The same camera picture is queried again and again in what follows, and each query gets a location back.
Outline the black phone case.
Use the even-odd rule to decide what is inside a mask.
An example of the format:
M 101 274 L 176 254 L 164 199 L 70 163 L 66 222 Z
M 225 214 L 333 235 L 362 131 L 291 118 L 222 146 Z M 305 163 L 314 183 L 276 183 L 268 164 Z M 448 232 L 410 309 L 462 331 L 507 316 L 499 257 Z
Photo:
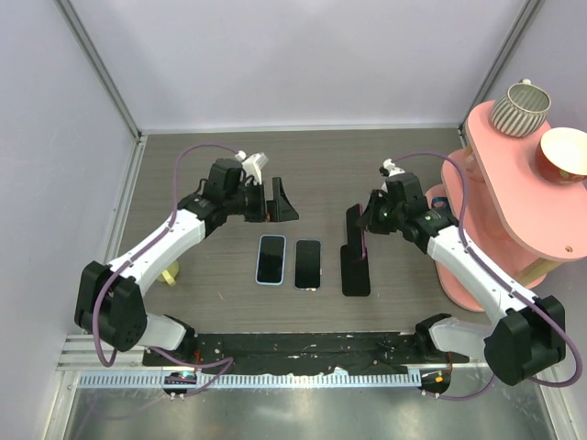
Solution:
M 340 248 L 341 290 L 347 297 L 367 297 L 371 294 L 368 256 L 353 258 L 347 245 Z

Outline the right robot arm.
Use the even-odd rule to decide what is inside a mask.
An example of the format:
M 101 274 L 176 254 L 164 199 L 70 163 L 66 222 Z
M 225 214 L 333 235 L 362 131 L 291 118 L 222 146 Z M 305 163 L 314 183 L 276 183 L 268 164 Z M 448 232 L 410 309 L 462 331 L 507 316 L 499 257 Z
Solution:
M 447 210 L 428 205 L 411 172 L 390 174 L 371 192 L 360 217 L 373 234 L 399 232 L 447 269 L 488 316 L 488 325 L 439 314 L 420 325 L 415 353 L 426 362 L 446 352 L 484 361 L 503 383 L 514 386 L 566 357 L 565 311 L 554 297 L 540 299 L 509 277 L 459 228 Z

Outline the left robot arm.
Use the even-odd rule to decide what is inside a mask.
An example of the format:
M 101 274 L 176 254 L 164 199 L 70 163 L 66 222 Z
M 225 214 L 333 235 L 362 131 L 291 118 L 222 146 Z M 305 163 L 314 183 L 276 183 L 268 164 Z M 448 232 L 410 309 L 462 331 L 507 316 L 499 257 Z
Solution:
M 298 219 L 280 178 L 272 179 L 273 197 L 266 199 L 261 170 L 267 161 L 262 153 L 244 152 L 217 159 L 201 189 L 183 197 L 148 237 L 108 263 L 90 262 L 81 275 L 74 322 L 120 352 L 156 347 L 174 365 L 188 364 L 195 353 L 193 328 L 170 316 L 148 313 L 143 298 L 173 262 L 229 216 L 240 215 L 249 223 Z

